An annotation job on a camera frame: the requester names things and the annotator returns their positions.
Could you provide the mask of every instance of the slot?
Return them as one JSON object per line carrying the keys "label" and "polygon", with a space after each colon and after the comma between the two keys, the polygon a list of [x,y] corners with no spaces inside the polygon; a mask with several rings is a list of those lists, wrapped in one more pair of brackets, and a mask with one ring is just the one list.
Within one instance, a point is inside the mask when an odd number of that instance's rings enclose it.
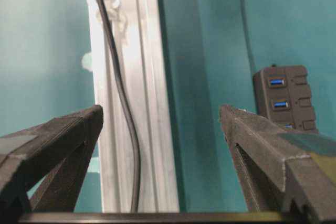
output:
{"label": "slot", "polygon": [[288,102],[287,101],[274,102],[273,106],[274,108],[288,108]]}
{"label": "slot", "polygon": [[281,79],[271,79],[271,80],[269,80],[269,84],[272,87],[284,86],[285,85],[285,80],[283,78],[281,78]]}

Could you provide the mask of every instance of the usb port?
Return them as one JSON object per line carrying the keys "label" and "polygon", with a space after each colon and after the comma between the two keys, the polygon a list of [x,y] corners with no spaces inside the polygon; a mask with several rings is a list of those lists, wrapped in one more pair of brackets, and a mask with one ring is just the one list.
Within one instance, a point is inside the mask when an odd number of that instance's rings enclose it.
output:
{"label": "usb port", "polygon": [[287,108],[288,107],[288,102],[275,102],[274,103],[274,108]]}
{"label": "usb port", "polygon": [[273,110],[288,110],[289,102],[286,99],[271,100]]}
{"label": "usb port", "polygon": [[271,86],[282,86],[285,84],[285,81],[283,79],[273,79],[269,81]]}
{"label": "usb port", "polygon": [[286,78],[282,76],[272,76],[268,78],[270,88],[283,88],[286,86]]}

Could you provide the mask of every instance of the black metal bar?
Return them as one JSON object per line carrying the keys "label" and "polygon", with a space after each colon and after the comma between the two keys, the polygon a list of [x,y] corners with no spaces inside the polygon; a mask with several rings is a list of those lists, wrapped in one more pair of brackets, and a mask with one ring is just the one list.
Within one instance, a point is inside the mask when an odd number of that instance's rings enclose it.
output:
{"label": "black metal bar", "polygon": [[16,207],[17,214],[30,211],[27,197],[23,195],[63,161],[47,176],[52,181],[43,183],[33,206],[50,209],[45,207],[49,201],[56,209],[72,210],[102,124],[102,107],[96,105],[0,137],[0,216],[16,202],[21,202],[21,207]]}
{"label": "black metal bar", "polygon": [[301,223],[300,216],[280,212],[174,213],[174,214],[24,214],[19,223]]}
{"label": "black metal bar", "polygon": [[[242,175],[240,181],[247,202],[254,200],[251,197],[257,199],[255,202],[267,202],[276,198],[281,204],[281,210],[290,211],[296,208],[307,216],[309,222],[336,221],[336,185],[312,155],[319,156],[326,166],[330,158],[336,157],[308,151],[302,144],[289,141],[296,136],[300,143],[309,142],[311,138],[319,142],[323,140],[320,135],[286,129],[262,116],[229,105],[222,106],[220,120],[234,160],[239,158],[234,153],[237,148],[241,148],[240,157],[242,153],[246,155],[242,167],[249,170]],[[255,177],[258,174],[255,167],[265,174],[270,181],[268,185],[274,185],[274,189],[282,194],[280,198],[283,199],[279,200],[275,191],[265,194],[264,188],[260,190],[260,186],[264,187],[262,184],[265,178],[263,175],[260,178]]]}

